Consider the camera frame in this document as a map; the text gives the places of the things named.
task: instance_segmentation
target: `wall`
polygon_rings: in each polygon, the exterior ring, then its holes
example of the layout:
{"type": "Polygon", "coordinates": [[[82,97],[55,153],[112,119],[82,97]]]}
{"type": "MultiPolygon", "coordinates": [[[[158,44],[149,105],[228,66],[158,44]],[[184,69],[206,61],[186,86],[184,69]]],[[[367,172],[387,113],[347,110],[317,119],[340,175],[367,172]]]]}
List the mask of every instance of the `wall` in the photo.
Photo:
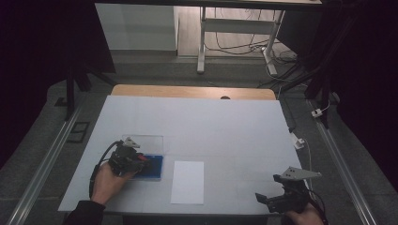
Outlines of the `wall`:
{"type": "Polygon", "coordinates": [[[96,8],[110,50],[176,50],[175,7],[96,4],[96,8]]]}

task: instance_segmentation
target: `aluminum rail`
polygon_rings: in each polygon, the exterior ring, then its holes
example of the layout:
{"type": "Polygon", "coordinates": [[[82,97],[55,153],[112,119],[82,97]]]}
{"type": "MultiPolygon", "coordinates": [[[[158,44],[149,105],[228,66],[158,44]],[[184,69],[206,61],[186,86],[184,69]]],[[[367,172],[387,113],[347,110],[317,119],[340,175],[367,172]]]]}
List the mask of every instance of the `aluminum rail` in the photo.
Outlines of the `aluminum rail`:
{"type": "Polygon", "coordinates": [[[67,140],[67,137],[84,105],[85,100],[86,93],[81,93],[81,96],[77,99],[77,106],[74,113],[61,127],[49,151],[41,161],[38,169],[35,172],[35,175],[32,177],[20,201],[15,207],[14,212],[7,222],[7,225],[22,225],[26,221],[26,218],[29,215],[33,204],[35,203],[35,200],[43,188],[43,185],[46,182],[47,177],[50,174],[50,171],[53,168],[53,165],[55,164],[55,161],[58,158],[65,141],[67,140]]]}
{"type": "Polygon", "coordinates": [[[375,217],[373,216],[369,204],[363,197],[362,191],[358,187],[357,182],[349,170],[339,147],[330,133],[330,130],[326,129],[319,119],[316,119],[316,125],[325,141],[327,148],[329,149],[331,159],[333,160],[337,171],[342,177],[345,188],[348,194],[351,196],[352,202],[358,211],[358,215],[360,216],[362,223],[364,225],[376,225],[377,222],[375,221],[375,217]]]}

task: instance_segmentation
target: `human hand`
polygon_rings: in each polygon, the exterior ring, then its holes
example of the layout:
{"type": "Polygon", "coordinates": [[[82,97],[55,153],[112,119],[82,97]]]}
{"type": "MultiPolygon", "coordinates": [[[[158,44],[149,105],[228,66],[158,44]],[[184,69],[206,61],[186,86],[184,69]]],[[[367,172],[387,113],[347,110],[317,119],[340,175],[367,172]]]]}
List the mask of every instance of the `human hand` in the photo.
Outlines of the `human hand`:
{"type": "Polygon", "coordinates": [[[308,203],[302,213],[295,211],[288,211],[285,213],[290,217],[296,225],[323,225],[323,221],[319,216],[318,211],[308,203]]]}
{"type": "Polygon", "coordinates": [[[116,176],[108,162],[99,167],[94,183],[91,201],[106,204],[116,195],[124,184],[135,175],[135,172],[128,172],[123,176],[116,176]]]}

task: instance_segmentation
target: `floor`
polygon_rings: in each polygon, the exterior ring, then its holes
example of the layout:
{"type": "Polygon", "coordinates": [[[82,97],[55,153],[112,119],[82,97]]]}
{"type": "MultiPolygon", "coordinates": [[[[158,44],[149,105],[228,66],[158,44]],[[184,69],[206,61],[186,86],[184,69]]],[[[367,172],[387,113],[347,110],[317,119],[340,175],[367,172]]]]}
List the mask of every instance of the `floor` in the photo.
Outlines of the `floor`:
{"type": "MultiPolygon", "coordinates": [[[[224,9],[222,12],[224,16],[227,14],[224,9]]],[[[230,44],[222,41],[220,43],[223,46],[230,44]]],[[[231,45],[240,45],[240,43],[231,43],[231,45]]],[[[187,53],[184,53],[185,56],[179,57],[169,53],[114,51],[116,74],[109,74],[109,76],[118,83],[153,85],[256,88],[263,84],[260,88],[270,88],[275,83],[265,72],[265,62],[261,57],[233,58],[225,57],[226,54],[220,55],[222,57],[209,57],[206,60],[206,73],[198,75],[196,60],[192,58],[195,55],[194,49],[190,50],[193,51],[191,53],[187,50],[187,53]]],[[[291,64],[276,65],[281,74],[291,66],[291,64]]],[[[61,224],[64,219],[64,215],[57,212],[58,205],[79,163],[103,102],[112,91],[112,86],[95,76],[90,75],[89,78],[93,86],[88,93],[76,90],[78,97],[86,96],[77,122],[88,123],[87,132],[85,136],[78,133],[68,136],[69,142],[64,144],[24,224],[61,224]]],[[[276,92],[287,125],[306,142],[305,147],[298,150],[302,168],[323,174],[321,179],[313,180],[313,188],[325,201],[330,224],[363,224],[330,157],[316,122],[310,115],[313,108],[303,95],[306,85],[307,83],[303,83],[282,95],[276,92]]],[[[64,82],[55,84],[49,89],[47,103],[40,116],[7,165],[0,171],[0,224],[6,224],[8,221],[35,170],[63,126],[66,109],[55,106],[55,102],[65,96],[64,82]]],[[[342,150],[344,159],[369,203],[377,224],[394,225],[398,221],[398,212],[394,210],[398,208],[398,195],[366,149],[340,119],[335,111],[336,104],[338,102],[333,100],[329,107],[329,130],[342,150]]],[[[122,224],[122,217],[106,215],[102,224],[122,224]]],[[[268,224],[280,224],[279,218],[272,217],[268,224]]]]}

